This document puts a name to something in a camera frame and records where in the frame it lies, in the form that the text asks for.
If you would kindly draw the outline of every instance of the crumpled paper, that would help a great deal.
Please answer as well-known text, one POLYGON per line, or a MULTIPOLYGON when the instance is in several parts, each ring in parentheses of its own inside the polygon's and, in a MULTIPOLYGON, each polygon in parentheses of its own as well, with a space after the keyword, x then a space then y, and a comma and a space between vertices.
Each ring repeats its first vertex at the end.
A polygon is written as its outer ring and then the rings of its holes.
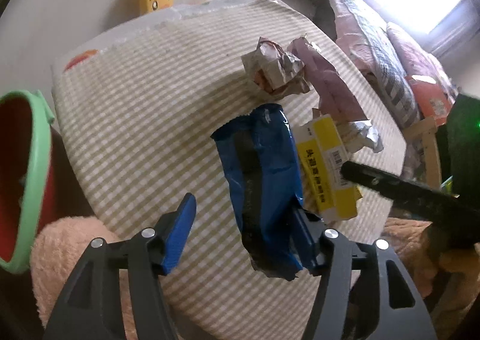
POLYGON ((242 56, 247 86, 266 101, 310 92, 303 75, 303 62, 278 44, 259 38, 257 48, 242 56))
POLYGON ((382 138, 371 120, 361 120, 337 125, 337 131, 349 153, 356 153, 363 147, 378 153, 383 150, 382 138))

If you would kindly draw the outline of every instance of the red object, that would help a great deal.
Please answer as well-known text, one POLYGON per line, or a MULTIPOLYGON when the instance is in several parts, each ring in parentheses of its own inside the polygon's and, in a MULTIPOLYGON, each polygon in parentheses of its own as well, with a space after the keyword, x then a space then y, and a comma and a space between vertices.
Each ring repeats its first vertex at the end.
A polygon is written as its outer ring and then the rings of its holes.
POLYGON ((65 69, 63 70, 64 72, 66 72, 68 69, 71 69, 73 68, 75 65, 77 65, 78 63, 80 63, 81 61, 84 61, 86 60, 87 58, 90 58, 91 56, 95 55, 98 53, 98 50, 87 50, 87 51, 84 51, 83 53, 81 54, 78 54, 76 56, 74 56, 70 62, 67 63, 65 69))
POLYGON ((408 75, 405 78, 412 88, 423 116, 433 117, 437 126, 444 125, 452 105, 440 84, 426 75, 408 75))
MULTIPOLYGON (((28 168, 32 137, 32 112, 24 98, 12 98, 0 105, 0 257, 10 261, 20 221, 23 185, 28 168)), ((59 218, 56 206, 55 176, 51 165, 44 190, 37 232, 59 218)))

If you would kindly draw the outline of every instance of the blue snack wrapper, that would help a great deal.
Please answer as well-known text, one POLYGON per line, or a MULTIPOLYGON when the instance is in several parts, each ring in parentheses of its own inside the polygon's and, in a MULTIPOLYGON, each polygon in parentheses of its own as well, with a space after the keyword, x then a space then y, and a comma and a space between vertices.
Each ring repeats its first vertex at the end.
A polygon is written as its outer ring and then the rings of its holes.
POLYGON ((290 249, 285 216, 302 205, 302 181, 282 107, 261 105, 220 127, 212 139, 252 266, 268 277, 293 280, 302 266, 290 249))

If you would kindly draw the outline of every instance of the blue gripper pad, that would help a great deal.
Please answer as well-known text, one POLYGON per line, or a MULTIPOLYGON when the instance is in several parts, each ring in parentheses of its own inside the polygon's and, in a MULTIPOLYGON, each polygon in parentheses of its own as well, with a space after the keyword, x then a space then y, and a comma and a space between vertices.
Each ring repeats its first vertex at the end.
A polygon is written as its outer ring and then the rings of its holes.
POLYGON ((167 227, 161 232, 165 247, 161 266, 165 275, 168 275, 180 261, 191 226, 194 223, 196 208, 195 196, 188 193, 184 196, 175 212, 162 216, 162 218, 170 216, 170 219, 167 219, 167 227))

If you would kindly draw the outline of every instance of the fluffy fabric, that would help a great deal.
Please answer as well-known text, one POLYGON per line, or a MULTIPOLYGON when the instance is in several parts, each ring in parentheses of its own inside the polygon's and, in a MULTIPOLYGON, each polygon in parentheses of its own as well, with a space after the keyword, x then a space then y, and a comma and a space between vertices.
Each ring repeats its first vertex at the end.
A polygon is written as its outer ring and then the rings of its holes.
POLYGON ((431 312, 437 336, 443 340, 454 332, 479 294, 480 259, 476 249, 472 248, 449 250, 441 254, 438 264, 433 263, 427 254, 427 233, 423 233, 429 224, 430 222, 388 218, 382 235, 397 252, 423 298, 431 293, 432 281, 439 267, 453 274, 440 301, 431 312))
POLYGON ((409 75, 428 75, 435 79, 453 105, 458 91, 446 75, 438 59, 428 54, 402 27, 394 23, 387 24, 387 35, 406 73, 409 75))
MULTIPOLYGON (((438 271, 438 266, 426 253, 428 239, 423 231, 429 224, 388 218, 382 234, 412 274, 422 297, 431 293, 431 282, 438 271)), ((107 242, 119 241, 95 217, 63 218, 45 227, 35 240, 31 271, 38 313, 44 326, 70 272, 95 237, 103 237, 107 242)), ((448 272, 460 274, 460 282, 450 289, 447 287, 432 314, 438 337, 444 339, 451 335, 479 293, 480 260, 475 250, 451 250, 440 257, 438 265, 448 272)), ((120 290, 127 339, 136 340, 126 271, 120 273, 120 290)))
MULTIPOLYGON (((30 258, 33 292, 37 299, 38 314, 43 326, 47 325, 55 301, 87 245, 95 237, 106 242, 119 238, 96 217, 62 218, 37 236, 30 258)), ((128 277, 120 273, 123 322, 128 340, 137 339, 131 312, 128 277)))

